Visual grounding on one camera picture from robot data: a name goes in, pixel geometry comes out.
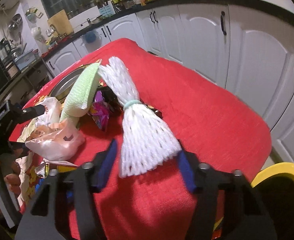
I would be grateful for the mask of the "gold foil wrapper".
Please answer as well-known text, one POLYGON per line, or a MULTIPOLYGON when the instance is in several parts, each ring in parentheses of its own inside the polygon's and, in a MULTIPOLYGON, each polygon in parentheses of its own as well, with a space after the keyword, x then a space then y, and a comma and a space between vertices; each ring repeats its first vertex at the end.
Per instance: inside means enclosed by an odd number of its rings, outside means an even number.
POLYGON ((43 161, 34 171, 40 178, 46 178, 50 170, 58 170, 59 173, 69 172, 78 168, 78 165, 69 161, 43 161))

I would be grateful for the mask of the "white plastic bag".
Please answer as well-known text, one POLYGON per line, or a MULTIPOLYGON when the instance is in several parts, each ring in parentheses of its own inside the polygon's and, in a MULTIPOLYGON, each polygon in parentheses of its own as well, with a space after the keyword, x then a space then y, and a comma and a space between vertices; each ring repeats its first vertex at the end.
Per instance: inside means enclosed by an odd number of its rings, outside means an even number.
POLYGON ((17 139, 32 152, 49 161, 66 161, 85 142, 71 119, 60 121, 62 104, 55 97, 42 96, 44 114, 33 118, 17 139))

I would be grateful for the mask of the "white foam fruit net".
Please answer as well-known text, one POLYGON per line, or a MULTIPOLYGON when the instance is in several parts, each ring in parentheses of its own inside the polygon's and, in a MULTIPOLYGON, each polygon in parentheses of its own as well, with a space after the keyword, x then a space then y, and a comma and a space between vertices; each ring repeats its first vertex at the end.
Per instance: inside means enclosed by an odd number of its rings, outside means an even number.
POLYGON ((123 143, 119 176, 138 176, 154 170, 182 150, 167 123, 140 101, 139 92, 123 61, 108 59, 98 73, 123 108, 123 143))

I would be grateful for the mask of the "dark snack wrapper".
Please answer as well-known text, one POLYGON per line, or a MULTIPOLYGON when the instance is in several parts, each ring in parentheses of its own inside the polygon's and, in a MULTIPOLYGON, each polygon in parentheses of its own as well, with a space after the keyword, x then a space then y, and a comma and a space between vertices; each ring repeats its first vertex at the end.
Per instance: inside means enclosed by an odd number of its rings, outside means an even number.
POLYGON ((107 103, 108 109, 114 116, 123 114, 123 107, 120 105, 116 95, 108 86, 98 86, 98 91, 101 91, 104 101, 107 103))

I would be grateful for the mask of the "yellow rimmed trash bin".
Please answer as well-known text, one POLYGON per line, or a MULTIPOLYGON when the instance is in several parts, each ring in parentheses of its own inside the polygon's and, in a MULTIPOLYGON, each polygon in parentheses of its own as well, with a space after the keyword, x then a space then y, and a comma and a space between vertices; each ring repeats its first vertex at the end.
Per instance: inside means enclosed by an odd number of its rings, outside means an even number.
POLYGON ((294 239, 294 164, 259 172, 255 185, 239 170, 215 186, 225 195, 222 239, 294 239))

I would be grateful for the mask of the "blue crumpled cloth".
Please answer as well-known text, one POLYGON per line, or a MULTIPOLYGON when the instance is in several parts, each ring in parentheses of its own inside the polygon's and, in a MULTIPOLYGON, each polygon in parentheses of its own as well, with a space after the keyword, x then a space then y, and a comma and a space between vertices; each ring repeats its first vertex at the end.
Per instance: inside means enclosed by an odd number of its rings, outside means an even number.
POLYGON ((41 187, 43 182, 44 182, 44 178, 39 179, 38 183, 35 185, 35 193, 39 191, 39 188, 41 187))

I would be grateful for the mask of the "gold rimmed metal plate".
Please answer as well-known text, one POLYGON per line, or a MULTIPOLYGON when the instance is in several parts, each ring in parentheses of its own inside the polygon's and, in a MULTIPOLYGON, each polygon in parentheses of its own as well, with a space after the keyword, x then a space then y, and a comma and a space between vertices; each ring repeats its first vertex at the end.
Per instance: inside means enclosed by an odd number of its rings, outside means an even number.
POLYGON ((60 80, 50 91, 49 97, 55 97, 59 102, 63 102, 70 93, 74 83, 89 64, 80 66, 60 80))

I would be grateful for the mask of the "red floral blanket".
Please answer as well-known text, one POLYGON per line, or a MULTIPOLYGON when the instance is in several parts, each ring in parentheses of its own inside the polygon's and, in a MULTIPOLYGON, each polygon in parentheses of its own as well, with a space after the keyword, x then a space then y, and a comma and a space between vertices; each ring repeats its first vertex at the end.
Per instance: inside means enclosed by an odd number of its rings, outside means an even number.
MULTIPOLYGON (((271 150, 263 119, 234 95, 182 65, 147 53, 126 38, 82 57, 77 66, 111 56, 126 64, 144 102, 158 108, 183 146, 215 168, 241 169, 248 179, 271 150)), ((142 176, 111 171, 95 198, 108 239, 183 239, 196 200, 174 161, 142 176)))

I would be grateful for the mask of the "purple snack wrapper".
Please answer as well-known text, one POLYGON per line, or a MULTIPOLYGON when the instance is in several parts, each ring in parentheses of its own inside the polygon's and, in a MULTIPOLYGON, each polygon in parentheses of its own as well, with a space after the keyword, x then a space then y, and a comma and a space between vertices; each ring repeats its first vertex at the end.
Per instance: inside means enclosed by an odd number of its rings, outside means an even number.
POLYGON ((109 109, 100 90, 95 93, 88 114, 102 131, 106 131, 109 120, 109 109))

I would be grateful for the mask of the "wooden cutting board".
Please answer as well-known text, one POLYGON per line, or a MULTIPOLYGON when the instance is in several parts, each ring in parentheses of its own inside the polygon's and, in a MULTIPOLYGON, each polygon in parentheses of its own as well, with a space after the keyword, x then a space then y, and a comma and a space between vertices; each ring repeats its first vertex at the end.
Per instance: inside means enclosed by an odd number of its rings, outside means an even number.
POLYGON ((46 30, 46 35, 51 37, 52 35, 69 35, 74 32, 73 27, 67 17, 67 13, 64 10, 59 11, 47 20, 49 29, 46 30))

